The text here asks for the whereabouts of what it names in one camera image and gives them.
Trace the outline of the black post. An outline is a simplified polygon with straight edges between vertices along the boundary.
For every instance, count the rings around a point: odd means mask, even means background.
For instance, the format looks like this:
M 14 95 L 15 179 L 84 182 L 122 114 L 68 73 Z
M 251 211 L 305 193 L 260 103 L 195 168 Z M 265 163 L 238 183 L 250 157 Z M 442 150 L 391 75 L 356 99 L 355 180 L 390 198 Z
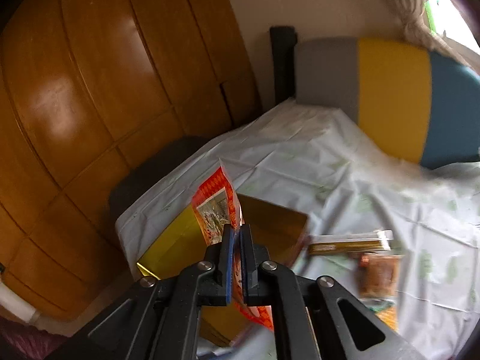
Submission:
M 279 105 L 296 94 L 295 47 L 298 34 L 292 26 L 272 26 L 269 29 L 272 50 L 275 104 Z

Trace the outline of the window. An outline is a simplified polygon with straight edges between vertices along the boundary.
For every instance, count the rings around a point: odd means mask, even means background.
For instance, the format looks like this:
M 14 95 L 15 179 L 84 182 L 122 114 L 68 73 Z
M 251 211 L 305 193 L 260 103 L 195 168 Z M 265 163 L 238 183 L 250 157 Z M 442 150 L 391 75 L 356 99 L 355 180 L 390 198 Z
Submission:
M 479 44 L 451 0 L 424 0 L 430 30 L 463 58 L 479 59 Z

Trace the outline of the beige curtain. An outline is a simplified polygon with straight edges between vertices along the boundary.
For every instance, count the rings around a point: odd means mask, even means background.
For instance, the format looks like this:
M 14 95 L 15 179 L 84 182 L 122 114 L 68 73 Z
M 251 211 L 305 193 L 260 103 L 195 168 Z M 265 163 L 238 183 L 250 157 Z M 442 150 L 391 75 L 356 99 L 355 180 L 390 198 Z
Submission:
M 429 51 L 438 52 L 464 66 L 467 61 L 452 49 L 437 33 L 425 24 L 425 0 L 386 0 L 396 12 L 403 26 L 403 36 L 407 42 Z

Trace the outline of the large orange snack bag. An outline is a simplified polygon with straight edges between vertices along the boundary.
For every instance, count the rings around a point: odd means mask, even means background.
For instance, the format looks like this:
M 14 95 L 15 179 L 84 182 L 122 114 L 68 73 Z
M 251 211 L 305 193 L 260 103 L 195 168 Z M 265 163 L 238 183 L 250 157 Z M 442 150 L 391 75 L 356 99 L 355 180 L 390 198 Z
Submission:
M 229 224 L 233 228 L 233 238 L 236 238 L 240 226 L 244 224 L 238 195 L 222 165 L 198 187 L 192 197 L 191 205 L 207 246 L 222 241 L 224 225 Z M 250 307 L 243 301 L 239 252 L 233 251 L 231 260 L 232 297 L 235 308 L 250 322 L 273 331 L 271 307 Z

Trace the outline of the long gold snack box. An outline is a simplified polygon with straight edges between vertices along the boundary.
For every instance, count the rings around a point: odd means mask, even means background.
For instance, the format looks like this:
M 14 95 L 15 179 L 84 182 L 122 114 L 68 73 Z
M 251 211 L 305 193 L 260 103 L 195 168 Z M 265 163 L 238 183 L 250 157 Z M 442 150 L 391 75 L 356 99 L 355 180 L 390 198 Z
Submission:
M 311 236 L 307 246 L 309 255 L 351 254 L 389 251 L 394 241 L 391 230 L 346 235 Z

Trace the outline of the white cloud-print tablecloth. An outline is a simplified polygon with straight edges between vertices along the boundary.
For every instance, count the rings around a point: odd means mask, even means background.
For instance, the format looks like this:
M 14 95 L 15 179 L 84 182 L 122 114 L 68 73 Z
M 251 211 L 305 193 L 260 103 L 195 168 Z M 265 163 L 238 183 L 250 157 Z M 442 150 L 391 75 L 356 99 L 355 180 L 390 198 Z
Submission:
M 310 236 L 390 229 L 403 256 L 400 335 L 428 359 L 461 352 L 479 321 L 478 163 L 406 163 L 339 109 L 286 101 L 209 141 L 122 213 L 130 267 L 218 167 L 240 194 L 306 214 Z

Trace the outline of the green yellow cracker pack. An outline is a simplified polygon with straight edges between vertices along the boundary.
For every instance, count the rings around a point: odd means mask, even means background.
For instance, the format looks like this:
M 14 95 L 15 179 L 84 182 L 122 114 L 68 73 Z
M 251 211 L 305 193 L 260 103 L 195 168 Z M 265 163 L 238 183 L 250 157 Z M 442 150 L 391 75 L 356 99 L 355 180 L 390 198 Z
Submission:
M 396 304 L 389 299 L 371 299 L 366 305 L 389 328 L 398 330 L 398 316 Z

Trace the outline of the brown bread packet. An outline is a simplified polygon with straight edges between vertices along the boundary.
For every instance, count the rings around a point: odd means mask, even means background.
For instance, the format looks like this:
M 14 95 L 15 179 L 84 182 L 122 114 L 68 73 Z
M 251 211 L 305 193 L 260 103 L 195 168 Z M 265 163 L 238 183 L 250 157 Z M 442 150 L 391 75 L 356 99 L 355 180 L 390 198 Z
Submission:
M 402 256 L 363 253 L 360 257 L 359 292 L 363 298 L 391 298 L 396 295 Z

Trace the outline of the wooden wardrobe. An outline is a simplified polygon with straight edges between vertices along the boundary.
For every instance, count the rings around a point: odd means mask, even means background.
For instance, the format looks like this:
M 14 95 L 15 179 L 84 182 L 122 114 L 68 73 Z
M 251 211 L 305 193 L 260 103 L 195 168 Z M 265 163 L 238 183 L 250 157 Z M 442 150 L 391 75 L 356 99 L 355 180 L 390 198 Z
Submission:
M 259 111 L 230 0 L 24 0 L 1 32 L 4 284 L 74 320 L 125 269 L 112 189 Z

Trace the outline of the grey yellow blue chair back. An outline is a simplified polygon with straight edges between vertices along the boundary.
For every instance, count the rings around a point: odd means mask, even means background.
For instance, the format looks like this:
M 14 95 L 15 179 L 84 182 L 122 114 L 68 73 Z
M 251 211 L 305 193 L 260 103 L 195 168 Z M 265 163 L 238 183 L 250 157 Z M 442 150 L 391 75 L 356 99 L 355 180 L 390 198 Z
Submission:
M 479 160 L 479 75 L 400 41 L 295 47 L 296 100 L 341 109 L 386 154 L 436 169 Z

